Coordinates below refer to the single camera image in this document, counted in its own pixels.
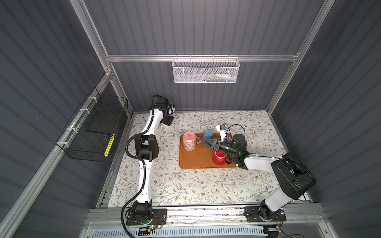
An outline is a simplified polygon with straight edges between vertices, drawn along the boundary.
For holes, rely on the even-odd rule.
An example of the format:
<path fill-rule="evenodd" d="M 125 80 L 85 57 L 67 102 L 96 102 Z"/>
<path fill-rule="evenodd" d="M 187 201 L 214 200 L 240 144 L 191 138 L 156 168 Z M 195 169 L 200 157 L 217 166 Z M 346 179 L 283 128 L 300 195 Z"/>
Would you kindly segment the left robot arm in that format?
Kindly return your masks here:
<path fill-rule="evenodd" d="M 153 95 L 150 102 L 150 114 L 142 132 L 135 134 L 128 139 L 126 145 L 127 155 L 139 161 L 140 178 L 139 191 L 128 201 L 132 204 L 130 217 L 151 220 L 153 216 L 151 198 L 151 174 L 152 166 L 159 155 L 159 145 L 156 138 L 157 130 L 160 126 L 171 126 L 175 112 L 174 104 L 169 99 L 160 95 Z"/>

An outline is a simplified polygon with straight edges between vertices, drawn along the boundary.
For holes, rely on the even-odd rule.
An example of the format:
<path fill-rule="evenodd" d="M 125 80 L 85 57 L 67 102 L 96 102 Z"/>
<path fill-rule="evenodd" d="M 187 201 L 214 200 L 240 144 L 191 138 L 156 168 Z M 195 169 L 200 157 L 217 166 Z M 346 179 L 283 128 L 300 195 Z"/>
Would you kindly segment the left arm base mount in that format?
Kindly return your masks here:
<path fill-rule="evenodd" d="M 125 214 L 125 224 L 128 226 L 138 225 L 165 225 L 167 222 L 167 209 L 153 209 L 148 212 L 138 212 L 130 208 Z"/>

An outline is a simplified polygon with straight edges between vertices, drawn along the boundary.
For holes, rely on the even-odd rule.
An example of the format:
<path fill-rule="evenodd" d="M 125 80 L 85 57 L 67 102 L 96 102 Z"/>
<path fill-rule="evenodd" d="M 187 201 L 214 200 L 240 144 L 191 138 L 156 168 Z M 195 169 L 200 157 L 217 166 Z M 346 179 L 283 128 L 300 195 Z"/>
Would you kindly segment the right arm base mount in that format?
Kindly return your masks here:
<path fill-rule="evenodd" d="M 282 209 L 274 212 L 264 206 L 246 206 L 243 215 L 248 222 L 285 222 L 287 220 Z"/>

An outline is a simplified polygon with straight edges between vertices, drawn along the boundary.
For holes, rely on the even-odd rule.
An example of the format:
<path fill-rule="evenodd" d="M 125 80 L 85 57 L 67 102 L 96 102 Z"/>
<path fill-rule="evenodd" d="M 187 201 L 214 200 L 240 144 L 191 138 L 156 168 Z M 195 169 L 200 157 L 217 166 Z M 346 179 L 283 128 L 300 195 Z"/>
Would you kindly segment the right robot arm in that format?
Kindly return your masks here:
<path fill-rule="evenodd" d="M 234 135 L 230 142 L 214 138 L 203 139 L 202 143 L 215 152 L 223 152 L 229 162 L 234 162 L 241 169 L 261 170 L 276 176 L 279 188 L 260 203 L 257 212 L 245 212 L 247 218 L 259 217 L 265 222 L 284 221 L 282 208 L 299 199 L 317 182 L 307 167 L 292 153 L 278 158 L 249 152 L 242 134 Z"/>

